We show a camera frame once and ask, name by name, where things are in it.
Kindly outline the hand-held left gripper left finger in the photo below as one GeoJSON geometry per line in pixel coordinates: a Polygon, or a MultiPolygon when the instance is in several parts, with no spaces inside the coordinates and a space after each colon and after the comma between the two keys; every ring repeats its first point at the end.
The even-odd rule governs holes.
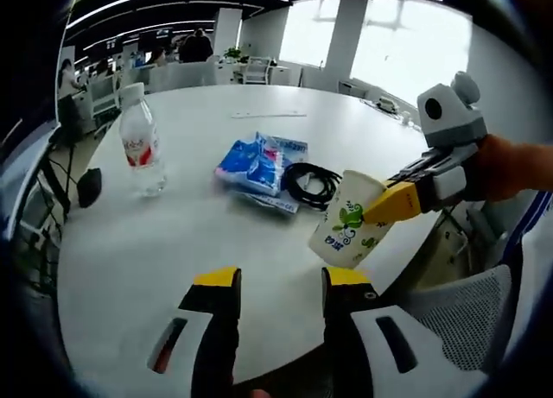
{"type": "Polygon", "coordinates": [[[196,275],[149,334],[151,379],[158,386],[233,385],[240,312],[240,268],[196,275]]]}

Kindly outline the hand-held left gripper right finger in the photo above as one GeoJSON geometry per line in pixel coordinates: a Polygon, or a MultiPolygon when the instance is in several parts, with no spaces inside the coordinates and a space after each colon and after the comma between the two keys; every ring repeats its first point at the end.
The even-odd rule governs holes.
{"type": "Polygon", "coordinates": [[[399,306],[383,306],[356,270],[325,267],[324,346],[335,388],[435,388],[437,336],[399,306]]]}

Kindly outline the person's left hand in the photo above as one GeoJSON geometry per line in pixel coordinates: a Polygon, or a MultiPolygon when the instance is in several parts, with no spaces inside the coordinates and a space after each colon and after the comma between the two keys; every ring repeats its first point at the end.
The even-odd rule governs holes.
{"type": "Polygon", "coordinates": [[[249,398],[271,398],[270,392],[267,390],[267,380],[258,378],[251,381],[251,390],[248,394],[249,398]]]}

